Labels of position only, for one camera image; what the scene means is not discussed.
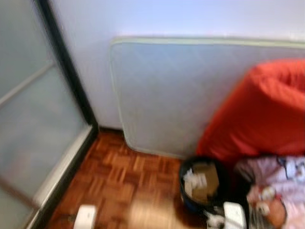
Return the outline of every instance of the white mattress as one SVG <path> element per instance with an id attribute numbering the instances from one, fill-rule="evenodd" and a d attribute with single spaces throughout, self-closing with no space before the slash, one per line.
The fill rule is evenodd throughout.
<path id="1" fill-rule="evenodd" d="M 259 62 L 305 58 L 303 43 L 118 38 L 111 45 L 113 87 L 128 146 L 189 156 L 213 113 Z"/>

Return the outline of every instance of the floor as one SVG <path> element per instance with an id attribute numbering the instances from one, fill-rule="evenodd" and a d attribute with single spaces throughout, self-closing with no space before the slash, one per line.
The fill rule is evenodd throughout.
<path id="1" fill-rule="evenodd" d="M 46 228 L 72 229 L 80 205 L 92 204 L 97 207 L 95 229 L 202 229 L 203 220 L 180 200 L 180 163 L 135 152 L 122 132 L 103 131 Z"/>

